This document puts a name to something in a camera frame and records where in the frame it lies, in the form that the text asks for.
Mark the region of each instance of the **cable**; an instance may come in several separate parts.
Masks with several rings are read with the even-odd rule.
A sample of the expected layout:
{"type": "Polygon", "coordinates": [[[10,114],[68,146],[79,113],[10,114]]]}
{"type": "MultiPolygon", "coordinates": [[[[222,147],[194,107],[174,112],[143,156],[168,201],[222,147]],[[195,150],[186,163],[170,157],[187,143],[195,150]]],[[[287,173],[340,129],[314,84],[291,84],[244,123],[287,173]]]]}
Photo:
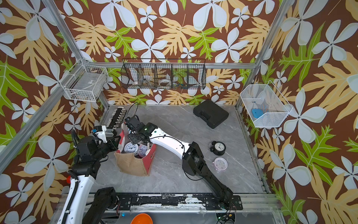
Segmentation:
{"type": "Polygon", "coordinates": [[[79,141],[79,138],[76,134],[76,131],[73,129],[71,131],[71,136],[72,136],[73,146],[76,149],[76,153],[79,154],[79,149],[77,148],[77,141],[79,141]]]}
{"type": "MultiPolygon", "coordinates": [[[[153,137],[153,138],[160,138],[160,137],[163,137],[163,138],[164,138],[164,137],[172,138],[172,139],[178,141],[178,142],[182,145],[182,148],[185,149],[185,146],[183,145],[183,143],[182,143],[181,141],[179,141],[178,139],[172,137],[172,136],[161,135],[161,136],[157,136],[157,137],[153,137]]],[[[192,181],[198,181],[198,180],[204,179],[204,178],[202,177],[202,178],[200,178],[200,179],[194,180],[194,179],[191,179],[191,178],[187,175],[187,173],[186,173],[185,171],[184,171],[184,174],[185,174],[185,176],[187,176],[187,178],[189,178],[189,179],[192,180],[192,181]]]]}
{"type": "Polygon", "coordinates": [[[108,155],[107,155],[107,159],[100,161],[100,163],[103,163],[103,162],[105,162],[107,160],[108,160],[108,155]]]}
{"type": "Polygon", "coordinates": [[[172,136],[167,136],[167,135],[161,135],[161,136],[157,136],[157,137],[153,137],[153,138],[160,138],[160,137],[168,137],[168,138],[172,138],[172,139],[174,139],[174,140],[177,140],[181,145],[182,145],[182,147],[183,147],[183,149],[185,148],[185,146],[183,145],[183,143],[181,142],[181,141],[179,141],[178,139],[176,139],[176,138],[174,138],[174,137],[172,137],[172,136]]]}
{"type": "MultiPolygon", "coordinates": [[[[138,102],[135,102],[134,104],[137,104],[137,109],[135,109],[135,112],[134,112],[134,115],[133,115],[133,116],[135,116],[135,114],[137,113],[139,103],[138,103],[138,102]]],[[[133,106],[134,104],[132,104],[131,107],[127,110],[127,112],[126,112],[126,114],[124,115],[124,117],[126,117],[126,115],[129,113],[129,111],[131,110],[131,108],[132,108],[132,106],[133,106]]]]}
{"type": "Polygon", "coordinates": [[[71,198],[69,199],[68,201],[68,204],[67,204],[67,207],[66,207],[66,210],[65,210],[65,213],[63,214],[63,218],[62,218],[62,222],[61,224],[65,224],[66,223],[66,220],[67,220],[67,216],[69,214],[69,209],[71,208],[71,205],[72,205],[72,201],[76,195],[76,192],[77,192],[77,188],[78,188],[78,176],[72,172],[71,170],[68,170],[67,171],[68,174],[70,174],[70,176],[75,179],[75,184],[74,184],[74,189],[73,189],[73,192],[72,192],[72,195],[71,195],[71,198]]]}
{"type": "Polygon", "coordinates": [[[188,175],[187,175],[187,173],[184,171],[184,174],[185,174],[185,176],[187,176],[187,178],[189,178],[190,180],[193,180],[193,181],[198,181],[198,180],[202,180],[202,179],[204,179],[203,177],[202,178],[200,178],[200,179],[197,179],[197,180],[194,180],[194,179],[191,179],[188,175]]]}

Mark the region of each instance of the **black plastic case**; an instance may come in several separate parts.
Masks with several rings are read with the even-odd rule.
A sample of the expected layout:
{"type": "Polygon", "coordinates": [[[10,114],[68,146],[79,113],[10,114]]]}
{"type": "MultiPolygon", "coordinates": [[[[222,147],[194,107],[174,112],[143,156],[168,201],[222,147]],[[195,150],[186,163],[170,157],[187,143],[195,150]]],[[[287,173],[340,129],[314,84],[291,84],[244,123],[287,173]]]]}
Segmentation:
{"type": "Polygon", "coordinates": [[[194,114],[203,119],[213,129],[229,117],[229,113],[226,110],[211,100],[206,100],[194,107],[194,114]]]}

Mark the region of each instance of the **floral wallpaper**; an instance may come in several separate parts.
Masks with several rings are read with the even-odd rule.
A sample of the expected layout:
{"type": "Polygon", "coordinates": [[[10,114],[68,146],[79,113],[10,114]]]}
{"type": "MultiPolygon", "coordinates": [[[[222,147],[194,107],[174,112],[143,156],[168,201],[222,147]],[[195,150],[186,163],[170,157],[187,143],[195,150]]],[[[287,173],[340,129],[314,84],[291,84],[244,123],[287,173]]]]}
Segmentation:
{"type": "MultiPolygon", "coordinates": [[[[88,61],[255,62],[280,6],[278,0],[61,0],[88,61]]],[[[250,70],[208,70],[204,90],[124,89],[120,68],[108,69],[110,103],[235,104],[250,70]]]]}
{"type": "Polygon", "coordinates": [[[358,222],[357,8],[296,1],[254,80],[275,83],[294,109],[280,127],[261,129],[240,107],[286,223],[358,222]]]}
{"type": "MultiPolygon", "coordinates": [[[[75,60],[40,0],[0,0],[0,23],[1,152],[75,60]]],[[[61,98],[0,174],[0,223],[50,221],[75,156],[70,132],[89,134],[102,110],[61,98]]]]}

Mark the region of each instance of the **marble tabletop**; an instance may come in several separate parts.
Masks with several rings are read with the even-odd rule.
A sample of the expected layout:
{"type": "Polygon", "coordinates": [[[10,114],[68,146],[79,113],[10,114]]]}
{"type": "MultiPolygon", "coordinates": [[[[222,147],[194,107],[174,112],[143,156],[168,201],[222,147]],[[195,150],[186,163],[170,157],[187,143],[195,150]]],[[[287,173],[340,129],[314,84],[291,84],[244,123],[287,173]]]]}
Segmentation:
{"type": "MultiPolygon", "coordinates": [[[[130,114],[134,113],[136,105],[133,107],[130,114]]],[[[164,132],[179,140],[198,143],[209,169],[234,193],[263,193],[235,108],[223,106],[223,109],[229,112],[229,117],[215,129],[211,129],[202,119],[196,117],[193,108],[194,106],[191,105],[140,105],[136,114],[141,122],[156,124],[164,132]],[[228,167],[221,172],[216,171],[212,164],[218,157],[209,151],[208,145],[213,140],[221,141],[226,145],[226,152],[221,157],[227,160],[228,167]]],[[[116,192],[211,192],[204,181],[189,180],[182,170],[181,158],[161,146],[156,149],[151,172],[147,177],[120,172],[114,154],[110,153],[108,161],[101,164],[91,192],[111,186],[116,192]]]]}

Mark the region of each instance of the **white wire basket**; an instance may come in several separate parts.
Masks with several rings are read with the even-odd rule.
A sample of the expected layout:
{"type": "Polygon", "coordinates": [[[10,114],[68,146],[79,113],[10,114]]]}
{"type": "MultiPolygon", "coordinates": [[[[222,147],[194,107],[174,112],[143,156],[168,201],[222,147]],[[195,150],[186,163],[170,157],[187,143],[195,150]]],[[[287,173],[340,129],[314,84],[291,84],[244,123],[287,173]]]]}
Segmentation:
{"type": "Polygon", "coordinates": [[[72,77],[63,86],[65,93],[71,100],[96,102],[103,86],[107,83],[108,72],[105,67],[77,62],[70,72],[72,77]]]}
{"type": "Polygon", "coordinates": [[[269,84],[251,84],[240,93],[242,102],[256,128],[278,128],[293,109],[278,88],[273,83],[272,85],[277,90],[277,94],[285,99],[286,105],[269,84]]]}

